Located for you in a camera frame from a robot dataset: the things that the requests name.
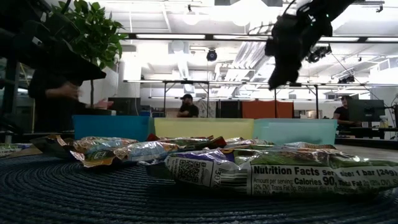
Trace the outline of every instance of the dark blue rug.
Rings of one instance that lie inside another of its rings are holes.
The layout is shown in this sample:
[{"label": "dark blue rug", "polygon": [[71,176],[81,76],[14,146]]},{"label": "dark blue rug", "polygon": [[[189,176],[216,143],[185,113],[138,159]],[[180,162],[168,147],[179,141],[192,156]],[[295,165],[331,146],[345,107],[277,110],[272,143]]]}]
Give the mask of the dark blue rug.
[{"label": "dark blue rug", "polygon": [[86,169],[46,156],[0,160],[0,223],[398,223],[377,197],[254,198],[176,185],[132,164]]}]

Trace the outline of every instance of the man in black shirt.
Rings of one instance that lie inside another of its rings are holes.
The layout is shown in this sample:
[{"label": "man in black shirt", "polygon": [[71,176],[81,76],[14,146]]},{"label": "man in black shirt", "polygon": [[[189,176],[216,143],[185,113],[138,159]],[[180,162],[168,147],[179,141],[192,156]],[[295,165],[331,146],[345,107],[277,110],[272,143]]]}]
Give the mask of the man in black shirt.
[{"label": "man in black shirt", "polygon": [[193,104],[193,98],[191,94],[185,94],[181,97],[182,105],[180,111],[177,114],[178,118],[197,118],[199,116],[199,109]]},{"label": "man in black shirt", "polygon": [[346,129],[350,127],[355,127],[357,125],[355,122],[349,121],[347,100],[350,99],[350,96],[342,96],[341,103],[343,104],[343,106],[337,108],[333,115],[333,119],[336,119],[337,123],[339,124],[339,129]]},{"label": "man in black shirt", "polygon": [[36,70],[28,93],[36,103],[35,131],[59,132],[73,130],[72,116],[86,108],[78,101],[78,86],[83,80],[69,80],[45,70]]}]

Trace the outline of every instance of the person's hand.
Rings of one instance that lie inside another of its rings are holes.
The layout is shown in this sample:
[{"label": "person's hand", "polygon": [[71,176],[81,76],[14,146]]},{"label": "person's hand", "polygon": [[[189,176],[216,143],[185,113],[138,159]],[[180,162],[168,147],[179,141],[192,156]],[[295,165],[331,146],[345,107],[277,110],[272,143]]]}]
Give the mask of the person's hand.
[{"label": "person's hand", "polygon": [[47,90],[45,92],[47,97],[67,97],[77,100],[79,97],[79,89],[70,82],[66,82],[60,88]]},{"label": "person's hand", "polygon": [[113,105],[113,101],[100,100],[98,103],[94,104],[94,108],[106,110],[112,105]]}]

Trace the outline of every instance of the office floor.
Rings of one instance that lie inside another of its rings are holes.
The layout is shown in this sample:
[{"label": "office floor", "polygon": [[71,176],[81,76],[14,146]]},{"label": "office floor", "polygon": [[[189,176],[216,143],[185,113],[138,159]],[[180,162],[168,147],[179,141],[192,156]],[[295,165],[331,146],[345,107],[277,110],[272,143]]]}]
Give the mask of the office floor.
[{"label": "office floor", "polygon": [[337,149],[347,154],[361,157],[372,157],[373,159],[389,159],[398,162],[398,151],[388,149],[375,149],[369,147],[336,145]]}]

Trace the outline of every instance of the ceiling duct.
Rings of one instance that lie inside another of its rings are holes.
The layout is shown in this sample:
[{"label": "ceiling duct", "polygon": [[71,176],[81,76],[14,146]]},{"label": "ceiling duct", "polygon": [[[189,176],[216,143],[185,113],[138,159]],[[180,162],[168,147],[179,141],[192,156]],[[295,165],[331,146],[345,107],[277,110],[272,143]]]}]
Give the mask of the ceiling duct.
[{"label": "ceiling duct", "polygon": [[[181,40],[174,40],[169,43],[169,53],[175,54],[177,58],[178,70],[180,72],[180,78],[182,80],[192,80],[188,70],[188,55],[189,45]],[[184,85],[184,93],[195,93],[195,87],[190,84]]]},{"label": "ceiling duct", "polygon": [[[268,60],[264,54],[265,45],[263,42],[243,42],[235,60],[226,72],[224,81],[247,82],[252,79],[255,75],[255,68],[261,67]],[[218,71],[216,71],[220,73],[219,77],[223,76],[221,69],[222,67],[218,67]],[[236,90],[237,88],[240,90],[242,87],[222,86],[217,96],[230,97],[233,93],[240,94],[239,90]]]}]

